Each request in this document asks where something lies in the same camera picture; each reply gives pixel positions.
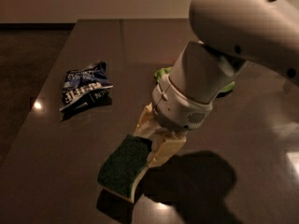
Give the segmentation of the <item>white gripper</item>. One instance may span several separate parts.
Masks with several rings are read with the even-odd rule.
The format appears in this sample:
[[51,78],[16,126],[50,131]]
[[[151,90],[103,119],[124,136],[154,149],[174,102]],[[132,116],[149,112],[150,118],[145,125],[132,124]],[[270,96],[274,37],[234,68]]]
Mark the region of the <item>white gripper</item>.
[[198,129],[211,111],[212,104],[189,99],[171,83],[169,75],[162,76],[152,92],[152,104],[144,107],[134,132],[134,136],[152,141],[148,167],[162,166],[186,144],[187,131],[171,130]]

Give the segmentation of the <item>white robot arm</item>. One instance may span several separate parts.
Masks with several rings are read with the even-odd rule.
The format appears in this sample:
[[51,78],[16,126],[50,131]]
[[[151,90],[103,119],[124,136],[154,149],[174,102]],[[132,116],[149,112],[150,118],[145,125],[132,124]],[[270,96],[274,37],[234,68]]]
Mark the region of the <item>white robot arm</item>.
[[221,89],[249,63],[299,82],[299,9],[287,0],[192,0],[197,36],[164,75],[144,108],[135,135],[149,138],[149,168],[159,167],[201,126]]

